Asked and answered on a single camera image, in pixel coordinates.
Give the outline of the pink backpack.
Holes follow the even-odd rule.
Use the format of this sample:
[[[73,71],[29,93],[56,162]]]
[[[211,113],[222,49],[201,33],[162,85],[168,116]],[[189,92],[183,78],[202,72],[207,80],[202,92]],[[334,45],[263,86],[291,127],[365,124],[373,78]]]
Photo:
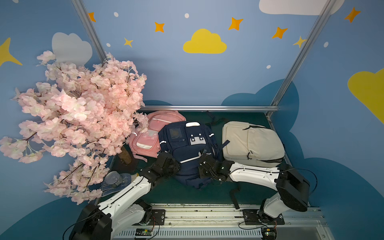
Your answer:
[[[186,118],[178,111],[157,111],[147,115],[148,130],[141,133],[139,127],[129,136],[128,144],[135,159],[147,162],[145,157],[157,158],[161,150],[158,133],[166,125],[184,122]]]

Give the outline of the navy blue backpack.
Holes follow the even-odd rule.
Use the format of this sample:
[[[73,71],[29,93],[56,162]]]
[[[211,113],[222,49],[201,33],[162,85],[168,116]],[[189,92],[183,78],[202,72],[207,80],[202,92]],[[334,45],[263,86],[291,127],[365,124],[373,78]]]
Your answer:
[[[161,151],[171,154],[181,170],[160,184],[147,198],[157,204],[231,204],[231,183],[200,178],[199,160],[211,154],[222,160],[222,126],[233,114],[187,113],[186,120],[169,124],[160,131]]]

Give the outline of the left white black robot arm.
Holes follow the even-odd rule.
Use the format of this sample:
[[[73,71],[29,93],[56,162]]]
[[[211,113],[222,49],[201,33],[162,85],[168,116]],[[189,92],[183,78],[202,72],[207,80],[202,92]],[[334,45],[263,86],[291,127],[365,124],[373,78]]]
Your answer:
[[[157,160],[140,171],[123,190],[98,205],[88,204],[68,237],[64,240],[111,240],[129,226],[152,221],[152,206],[141,200],[164,179],[176,175],[181,164],[169,153],[160,153]]]

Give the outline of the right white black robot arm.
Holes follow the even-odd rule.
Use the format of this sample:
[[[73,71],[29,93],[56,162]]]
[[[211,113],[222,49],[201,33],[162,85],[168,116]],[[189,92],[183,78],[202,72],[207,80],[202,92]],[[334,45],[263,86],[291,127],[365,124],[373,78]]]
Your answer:
[[[257,212],[261,223],[271,223],[288,210],[306,212],[310,195],[310,183],[296,169],[283,164],[266,168],[240,164],[234,161],[218,161],[204,154],[199,158],[201,178],[219,182],[250,183],[276,191],[262,201]]]

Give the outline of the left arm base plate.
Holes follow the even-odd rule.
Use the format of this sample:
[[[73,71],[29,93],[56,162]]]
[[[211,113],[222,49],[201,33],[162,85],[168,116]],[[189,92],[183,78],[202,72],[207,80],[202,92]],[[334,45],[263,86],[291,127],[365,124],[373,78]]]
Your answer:
[[[150,210],[146,211],[143,219],[135,224],[135,226],[148,226],[148,225],[160,225],[165,224],[166,210]]]

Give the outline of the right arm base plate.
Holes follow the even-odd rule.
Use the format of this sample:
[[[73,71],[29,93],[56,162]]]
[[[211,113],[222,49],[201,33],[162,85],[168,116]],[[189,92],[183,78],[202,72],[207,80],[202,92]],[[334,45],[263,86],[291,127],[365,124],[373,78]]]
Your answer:
[[[285,225],[283,215],[280,214],[277,218],[271,218],[267,215],[260,216],[257,209],[245,209],[241,210],[243,214],[244,222],[246,225]]]

